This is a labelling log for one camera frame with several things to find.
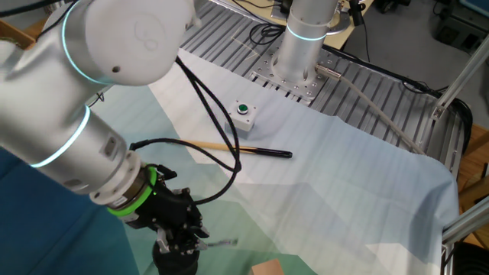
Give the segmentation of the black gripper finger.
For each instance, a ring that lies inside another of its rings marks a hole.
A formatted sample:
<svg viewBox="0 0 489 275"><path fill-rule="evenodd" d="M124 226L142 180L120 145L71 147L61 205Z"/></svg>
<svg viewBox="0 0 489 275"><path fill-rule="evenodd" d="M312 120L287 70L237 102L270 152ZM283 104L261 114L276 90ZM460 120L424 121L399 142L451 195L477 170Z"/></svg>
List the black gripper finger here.
<svg viewBox="0 0 489 275"><path fill-rule="evenodd" d="M203 224L199 225L183 225L184 242L183 252L194 252L206 249L203 239L209 237L209 231Z"/></svg>
<svg viewBox="0 0 489 275"><path fill-rule="evenodd" d="M171 231L163 228L157 229L156 244L159 247L161 254L167 254L171 252L168 238L172 238Z"/></svg>

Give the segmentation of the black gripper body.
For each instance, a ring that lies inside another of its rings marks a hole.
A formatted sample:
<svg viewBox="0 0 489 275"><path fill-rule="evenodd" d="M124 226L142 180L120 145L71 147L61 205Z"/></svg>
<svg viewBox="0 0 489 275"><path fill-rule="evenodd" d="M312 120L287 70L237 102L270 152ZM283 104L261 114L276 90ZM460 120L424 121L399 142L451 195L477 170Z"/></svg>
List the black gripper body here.
<svg viewBox="0 0 489 275"><path fill-rule="evenodd" d="M197 208L188 187L170 190L156 170L144 171L146 198L126 216L125 223L132 228L179 230L201 228L202 214Z"/></svg>

